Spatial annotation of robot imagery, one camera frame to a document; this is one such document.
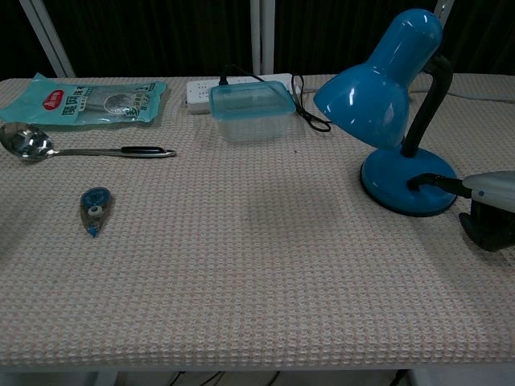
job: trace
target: correction tape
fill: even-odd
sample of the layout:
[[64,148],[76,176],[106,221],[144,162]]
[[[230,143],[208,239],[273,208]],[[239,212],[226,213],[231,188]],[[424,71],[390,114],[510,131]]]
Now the correction tape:
[[104,187],[94,187],[80,197],[80,218],[88,233],[95,237],[111,212],[112,197]]

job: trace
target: lamp shade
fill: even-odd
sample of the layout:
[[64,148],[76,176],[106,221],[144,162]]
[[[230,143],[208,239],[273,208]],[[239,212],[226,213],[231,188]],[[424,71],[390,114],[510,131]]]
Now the lamp shade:
[[366,62],[341,72],[315,94],[316,106],[371,146],[399,146],[408,122],[408,87],[441,41],[442,26],[434,14],[402,12]]

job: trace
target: black curtain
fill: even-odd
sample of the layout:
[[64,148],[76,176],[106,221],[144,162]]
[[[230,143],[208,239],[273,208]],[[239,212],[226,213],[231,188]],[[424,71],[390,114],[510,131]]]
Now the black curtain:
[[37,72],[56,76],[19,0],[3,0],[0,7],[0,80],[32,78]]
[[252,70],[241,0],[45,0],[77,76],[217,76]]
[[[276,72],[337,73],[369,57],[393,18],[436,0],[276,0]],[[515,2],[456,0],[442,50],[455,72],[515,74]]]

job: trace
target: table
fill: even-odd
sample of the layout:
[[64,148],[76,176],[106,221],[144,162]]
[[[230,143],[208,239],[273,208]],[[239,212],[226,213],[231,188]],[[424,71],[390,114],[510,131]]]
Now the table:
[[[57,149],[163,146],[176,158],[26,164],[0,150],[0,369],[515,359],[515,248],[478,249],[458,220],[467,200],[436,217],[393,214],[358,183],[372,148],[299,117],[283,139],[223,142],[209,115],[187,114],[190,79],[164,78],[151,125],[47,130]],[[0,107],[28,82],[0,83]],[[456,74],[451,89],[513,95],[515,77]],[[514,169],[514,120],[512,104],[447,96],[422,147],[460,177]],[[78,207],[95,186],[116,203],[92,239]]]

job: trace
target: ladle handle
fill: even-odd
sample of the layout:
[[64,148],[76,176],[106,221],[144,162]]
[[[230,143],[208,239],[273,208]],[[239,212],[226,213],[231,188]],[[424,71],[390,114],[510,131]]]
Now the ladle handle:
[[56,151],[57,155],[108,155],[111,157],[131,157],[131,158],[165,158],[175,157],[174,150],[164,150],[155,146],[127,146],[121,149],[67,149]]

